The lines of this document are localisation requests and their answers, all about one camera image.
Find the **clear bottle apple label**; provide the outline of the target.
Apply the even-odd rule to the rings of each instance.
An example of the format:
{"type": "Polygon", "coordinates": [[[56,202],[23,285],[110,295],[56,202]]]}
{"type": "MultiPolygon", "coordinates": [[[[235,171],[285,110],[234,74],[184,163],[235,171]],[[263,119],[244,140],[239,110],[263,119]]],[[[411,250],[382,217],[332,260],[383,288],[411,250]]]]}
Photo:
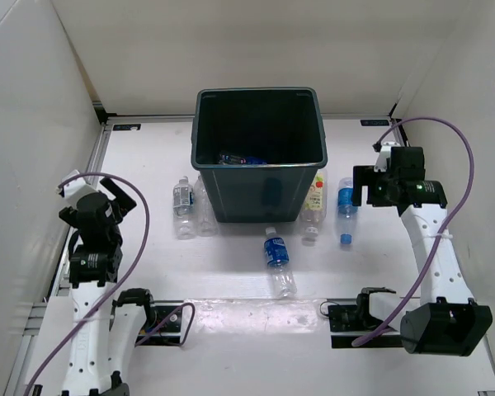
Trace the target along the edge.
{"type": "Polygon", "coordinates": [[[302,242],[313,246],[323,227],[327,214],[328,182],[325,168],[318,169],[304,199],[299,219],[302,228],[302,242]]]}

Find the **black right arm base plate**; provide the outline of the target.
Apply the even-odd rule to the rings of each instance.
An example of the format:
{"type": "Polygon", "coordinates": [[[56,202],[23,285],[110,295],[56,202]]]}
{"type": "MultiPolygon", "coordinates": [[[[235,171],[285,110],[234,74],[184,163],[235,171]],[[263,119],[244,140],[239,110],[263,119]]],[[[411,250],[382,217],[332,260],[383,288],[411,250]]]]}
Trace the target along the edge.
{"type": "MultiPolygon", "coordinates": [[[[356,304],[339,304],[327,299],[319,305],[319,314],[328,320],[332,349],[352,349],[352,342],[364,333],[372,332],[381,320],[359,319],[356,304]]],[[[401,348],[401,337],[392,329],[384,335],[367,342],[361,348],[401,348]]]]}

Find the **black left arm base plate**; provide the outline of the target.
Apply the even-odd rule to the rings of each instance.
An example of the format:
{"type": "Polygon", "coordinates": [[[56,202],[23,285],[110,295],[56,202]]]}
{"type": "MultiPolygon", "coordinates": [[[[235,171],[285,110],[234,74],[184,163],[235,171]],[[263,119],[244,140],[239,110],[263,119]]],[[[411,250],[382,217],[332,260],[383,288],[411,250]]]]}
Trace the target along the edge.
{"type": "Polygon", "coordinates": [[[172,311],[182,304],[182,300],[154,300],[155,324],[160,323],[166,317],[168,320],[144,342],[144,346],[174,347],[181,342],[183,314],[187,313],[188,309],[180,309],[175,314],[172,314],[172,311]]]}

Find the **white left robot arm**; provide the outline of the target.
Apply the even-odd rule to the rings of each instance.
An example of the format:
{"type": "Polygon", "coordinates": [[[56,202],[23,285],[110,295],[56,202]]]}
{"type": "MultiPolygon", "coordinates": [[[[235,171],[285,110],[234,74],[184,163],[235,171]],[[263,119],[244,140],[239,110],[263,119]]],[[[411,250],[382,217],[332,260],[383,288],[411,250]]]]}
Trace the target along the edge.
{"type": "Polygon", "coordinates": [[[98,190],[72,172],[60,192],[68,205],[59,217],[74,230],[68,243],[73,329],[64,339],[70,352],[62,395],[129,394],[125,377],[138,333],[157,320],[149,290],[121,288],[127,277],[119,274],[119,225],[136,203],[120,188],[122,178],[103,174],[100,183],[98,190]]]}

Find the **clear bottle light blue label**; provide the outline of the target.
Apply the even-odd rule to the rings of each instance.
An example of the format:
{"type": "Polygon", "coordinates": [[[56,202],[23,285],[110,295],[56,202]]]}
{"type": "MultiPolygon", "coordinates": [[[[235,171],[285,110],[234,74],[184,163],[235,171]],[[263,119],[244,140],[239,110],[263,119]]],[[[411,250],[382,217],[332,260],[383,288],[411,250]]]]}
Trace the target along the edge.
{"type": "Polygon", "coordinates": [[[341,245],[351,245],[356,231],[358,207],[352,203],[352,193],[352,178],[341,179],[337,191],[337,231],[341,245]]]}

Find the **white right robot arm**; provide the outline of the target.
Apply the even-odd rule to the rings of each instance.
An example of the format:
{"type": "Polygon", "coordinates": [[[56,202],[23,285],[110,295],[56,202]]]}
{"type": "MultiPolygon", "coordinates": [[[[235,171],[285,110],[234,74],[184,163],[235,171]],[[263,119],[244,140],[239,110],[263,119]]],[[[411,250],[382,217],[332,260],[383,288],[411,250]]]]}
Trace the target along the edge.
{"type": "Polygon", "coordinates": [[[393,329],[410,354],[470,356],[493,315],[487,305],[475,301],[460,272],[447,229],[450,212],[443,186],[425,178],[422,148],[388,142],[376,143],[374,150],[374,165],[353,169],[352,202],[396,208],[419,275],[404,297],[374,290],[368,301],[355,307],[356,324],[375,330],[352,345],[363,347],[393,329]]]}

